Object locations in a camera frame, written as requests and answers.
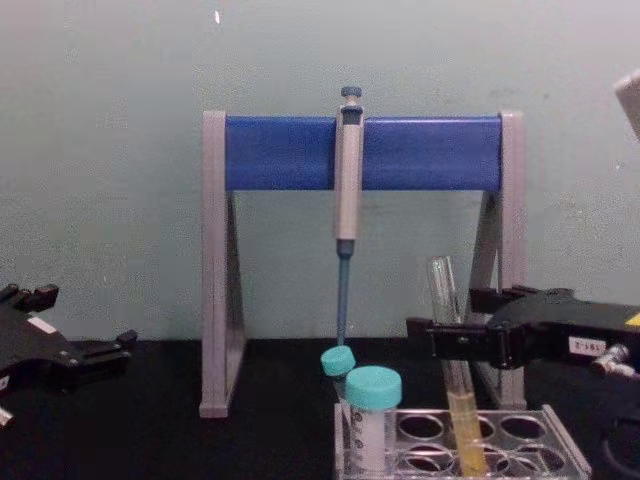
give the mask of wall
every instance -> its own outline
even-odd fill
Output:
[[[0,281],[56,282],[72,337],[200,333],[200,118],[493,114],[528,127],[528,283],[637,303],[640,147],[611,84],[640,4],[416,0],[0,3]],[[371,193],[350,333],[429,313],[417,259],[469,270],[477,193]],[[329,193],[238,196],[254,337],[333,332]]]

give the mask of printed label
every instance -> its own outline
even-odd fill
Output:
[[[640,327],[640,313],[634,315],[629,320],[627,320],[626,324],[631,327]]]
[[[569,351],[578,355],[599,357],[607,350],[607,342],[592,338],[569,337]]]
[[[57,332],[57,330],[53,326],[49,325],[47,322],[42,320],[40,317],[31,317],[29,319],[29,323],[31,325],[33,325],[34,327],[38,327],[44,333],[51,334],[51,333]]]

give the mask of test tube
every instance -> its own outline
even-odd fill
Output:
[[[462,323],[451,259],[449,257],[432,258],[427,268],[427,277],[435,321]],[[489,467],[482,447],[480,422],[469,364],[459,360],[443,361],[442,370],[462,474],[465,477],[486,475]]]
[[[351,411],[345,400],[345,383],[347,373],[356,366],[353,352],[346,345],[339,345],[326,350],[320,357],[320,363],[325,375],[333,381],[347,424],[351,424]]]
[[[402,379],[394,370],[367,366],[347,375],[351,464],[365,478],[395,474],[396,407],[401,399]]]

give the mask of gray stand leg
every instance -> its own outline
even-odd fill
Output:
[[[525,184],[524,125],[519,113],[502,113],[502,188],[499,194],[485,192],[471,269],[470,288],[489,287],[498,254],[498,290],[525,282]],[[485,317],[471,312],[467,320],[484,323]],[[500,409],[524,410],[524,371],[498,371],[477,364],[493,401]]]
[[[233,198],[225,188],[225,113],[202,122],[202,402],[221,418],[240,368],[245,337]]]

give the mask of yellow liquid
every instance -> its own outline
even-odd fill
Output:
[[[486,475],[489,467],[484,457],[480,422],[473,392],[465,395],[447,392],[447,397],[462,475],[465,477]]]

